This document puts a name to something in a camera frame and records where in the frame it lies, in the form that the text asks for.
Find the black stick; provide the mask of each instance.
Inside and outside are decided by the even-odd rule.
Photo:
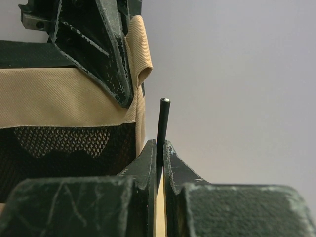
[[[160,114],[158,123],[158,134],[157,134],[157,192],[159,189],[160,178],[162,174],[163,167],[163,146],[166,140],[168,117],[170,109],[170,100],[167,98],[162,98],[160,100]]]

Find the black mesh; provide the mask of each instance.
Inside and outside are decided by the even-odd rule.
[[[134,123],[0,129],[0,203],[26,178],[116,175],[135,155]]]

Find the black fabric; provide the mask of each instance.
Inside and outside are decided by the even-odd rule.
[[[135,158],[134,123],[0,129],[0,203],[26,178],[116,175]]]
[[[0,41],[0,68],[75,67],[50,43]]]

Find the mesh pocket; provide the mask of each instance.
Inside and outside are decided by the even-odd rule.
[[[135,159],[135,124],[0,129],[0,202],[26,178],[116,175]]]

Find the white wall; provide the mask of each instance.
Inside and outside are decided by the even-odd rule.
[[[44,42],[0,1],[0,40]],[[167,138],[213,183],[286,184],[316,217],[316,1],[144,0],[154,71],[147,134],[172,101]]]

